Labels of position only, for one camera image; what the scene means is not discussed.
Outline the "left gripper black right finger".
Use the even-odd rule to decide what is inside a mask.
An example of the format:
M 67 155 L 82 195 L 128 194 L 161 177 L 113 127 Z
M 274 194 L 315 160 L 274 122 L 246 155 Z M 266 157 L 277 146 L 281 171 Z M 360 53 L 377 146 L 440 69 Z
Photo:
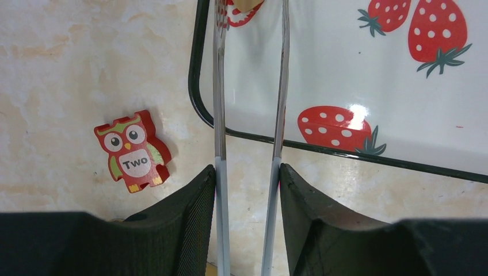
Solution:
M 388 224 L 342 205 L 280 166 L 291 275 L 486 275 L 487 220 L 409 218 Z

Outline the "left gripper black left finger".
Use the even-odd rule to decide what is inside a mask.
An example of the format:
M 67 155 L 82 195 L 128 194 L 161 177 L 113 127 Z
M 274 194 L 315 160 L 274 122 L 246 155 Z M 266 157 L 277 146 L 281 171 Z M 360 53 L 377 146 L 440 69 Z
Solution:
M 119 222 L 86 212 L 1 214 L 2 275 L 204 275 L 216 172 Z

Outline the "metal tongs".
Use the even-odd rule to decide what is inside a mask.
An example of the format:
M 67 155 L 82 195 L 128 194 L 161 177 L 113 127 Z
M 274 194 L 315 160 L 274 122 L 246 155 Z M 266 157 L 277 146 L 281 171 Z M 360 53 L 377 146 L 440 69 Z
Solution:
M 215 140 L 216 169 L 216 214 L 218 237 L 218 275 L 230 275 L 230 230 L 228 219 L 228 183 L 226 160 L 226 126 L 224 100 L 224 56 L 228 23 L 227 1 L 214 2 L 213 23 L 213 128 Z M 289 2 L 282 2 L 282 49 L 279 79 L 279 93 L 274 129 L 273 159 L 269 183 L 268 206 L 266 213 L 264 249 L 262 255 L 261 275 L 270 275 L 273 263 L 273 246 L 275 240 L 277 194 L 279 172 L 282 159 L 285 132 L 285 115 L 289 84 Z

